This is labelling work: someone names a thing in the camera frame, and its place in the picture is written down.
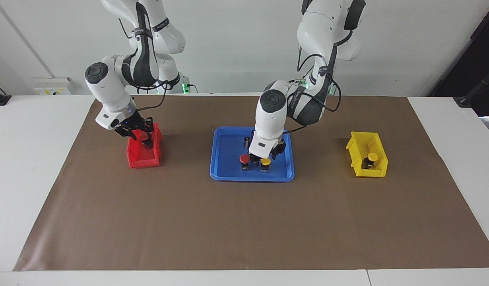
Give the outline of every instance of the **black stand base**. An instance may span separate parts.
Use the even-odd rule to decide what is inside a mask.
[[[10,101],[10,98],[12,96],[10,96],[10,95],[3,95],[3,97],[4,97],[4,100],[0,102],[0,106],[6,105],[6,103],[8,103],[8,101]]]
[[[461,97],[454,97],[453,98],[455,100],[455,102],[457,103],[457,105],[459,105],[459,107],[462,107],[462,108],[472,108],[472,105],[470,105],[470,103],[467,103],[467,104],[463,104],[461,103]]]

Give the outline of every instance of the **white robotic arm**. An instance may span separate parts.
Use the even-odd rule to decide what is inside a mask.
[[[365,5],[364,0],[304,0],[297,39],[299,53],[304,49],[315,56],[313,72],[305,85],[277,80],[266,87],[257,104],[250,156],[275,159],[283,152],[286,117],[305,127],[322,118],[336,58],[353,60],[359,54],[359,42],[351,36]]]
[[[103,104],[96,121],[134,139],[133,130],[152,132],[152,119],[143,119],[125,86],[141,89],[162,88],[181,91],[185,77],[177,71],[169,54],[184,50],[186,41],[165,15],[161,0],[101,0],[112,14],[130,22],[134,29],[128,37],[135,49],[128,56],[107,56],[87,68],[86,83]],[[149,148],[148,140],[143,141]]]

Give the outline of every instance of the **white wall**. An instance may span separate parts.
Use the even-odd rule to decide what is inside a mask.
[[[187,40],[178,68],[200,92],[257,92],[295,78],[301,0],[164,0]],[[99,0],[0,0],[55,76],[69,76],[78,93],[87,66],[130,54],[117,18]],[[368,0],[354,36],[353,62],[339,61],[344,94],[425,96],[468,45],[489,0]],[[45,70],[0,15],[0,83],[9,93],[32,93]]]

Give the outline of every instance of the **blue tray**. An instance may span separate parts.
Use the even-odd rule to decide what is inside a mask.
[[[239,156],[248,150],[243,139],[252,134],[252,127],[219,127],[214,130],[211,155],[211,177],[217,181],[238,182],[290,182],[294,179],[294,161],[290,134],[283,136],[287,148],[271,164],[269,173],[262,173],[259,166],[250,163],[250,170],[241,171]]]

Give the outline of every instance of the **red container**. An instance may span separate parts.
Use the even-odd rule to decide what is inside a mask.
[[[142,130],[134,130],[133,133],[137,136],[137,141],[133,138],[128,139],[128,148],[126,154],[128,156],[128,163],[130,168],[146,168],[159,166],[159,158],[161,152],[159,149],[159,142],[161,141],[161,132],[158,127],[158,123],[154,123],[154,130],[152,132],[153,148],[147,149],[142,144],[140,137]]]

